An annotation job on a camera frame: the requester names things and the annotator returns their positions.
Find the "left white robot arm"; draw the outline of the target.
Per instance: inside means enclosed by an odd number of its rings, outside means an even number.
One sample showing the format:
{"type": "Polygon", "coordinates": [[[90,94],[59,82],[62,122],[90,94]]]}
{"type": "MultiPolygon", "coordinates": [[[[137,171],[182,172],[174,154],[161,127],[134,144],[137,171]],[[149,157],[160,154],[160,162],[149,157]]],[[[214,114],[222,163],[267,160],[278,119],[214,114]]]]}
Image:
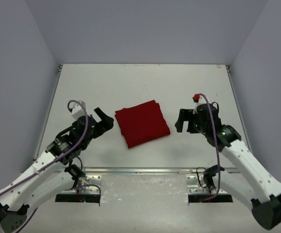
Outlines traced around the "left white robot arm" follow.
{"type": "Polygon", "coordinates": [[[96,121],[83,110],[72,110],[74,122],[59,132],[34,163],[7,187],[0,190],[0,227],[5,233],[19,232],[40,205],[57,194],[80,189],[85,172],[74,164],[91,140],[114,126],[114,119],[100,108],[96,121]]]}

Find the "red t-shirt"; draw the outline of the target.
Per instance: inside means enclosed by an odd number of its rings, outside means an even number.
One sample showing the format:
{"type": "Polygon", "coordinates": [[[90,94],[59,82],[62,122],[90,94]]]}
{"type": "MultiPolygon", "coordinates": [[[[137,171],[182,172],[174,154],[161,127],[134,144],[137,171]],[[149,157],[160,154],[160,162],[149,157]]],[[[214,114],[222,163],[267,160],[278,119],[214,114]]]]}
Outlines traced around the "red t-shirt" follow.
{"type": "Polygon", "coordinates": [[[155,100],[117,110],[115,118],[129,149],[170,135],[161,107],[155,100]]]}

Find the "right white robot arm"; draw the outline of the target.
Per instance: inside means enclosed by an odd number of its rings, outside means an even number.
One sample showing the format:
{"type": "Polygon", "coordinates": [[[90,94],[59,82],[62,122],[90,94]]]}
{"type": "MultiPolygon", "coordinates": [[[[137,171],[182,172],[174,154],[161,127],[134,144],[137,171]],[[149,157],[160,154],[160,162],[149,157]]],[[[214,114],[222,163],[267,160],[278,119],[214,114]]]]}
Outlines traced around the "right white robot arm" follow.
{"type": "Polygon", "coordinates": [[[243,183],[214,165],[203,172],[206,189],[223,189],[244,204],[261,227],[271,230],[281,223],[281,183],[255,158],[236,129],[222,124],[218,113],[213,104],[205,103],[195,109],[180,109],[176,130],[181,133],[186,121],[188,133],[205,136],[247,181],[243,183]]]}

